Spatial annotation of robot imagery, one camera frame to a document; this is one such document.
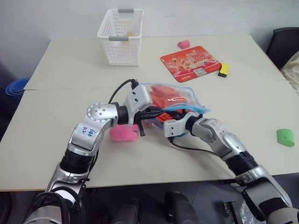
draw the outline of beige cloth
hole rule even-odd
[[[290,58],[281,72],[299,94],[299,51]]]

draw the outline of black chair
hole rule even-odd
[[[287,27],[273,30],[273,37],[266,51],[278,69],[299,51],[299,28]]]

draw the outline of pink object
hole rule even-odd
[[[113,141],[136,141],[138,125],[129,127],[127,125],[117,125],[110,129],[110,137]]]
[[[181,49],[185,49],[185,48],[190,47],[190,42],[189,42],[188,40],[181,41],[181,42],[178,43],[178,46],[179,46]]]

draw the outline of white plastic basket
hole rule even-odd
[[[110,65],[139,65],[142,20],[142,9],[107,10],[98,38]]]

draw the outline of basket handle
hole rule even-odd
[[[109,36],[109,41],[129,41],[128,36]]]
[[[118,13],[134,13],[133,8],[119,8],[117,11]]]

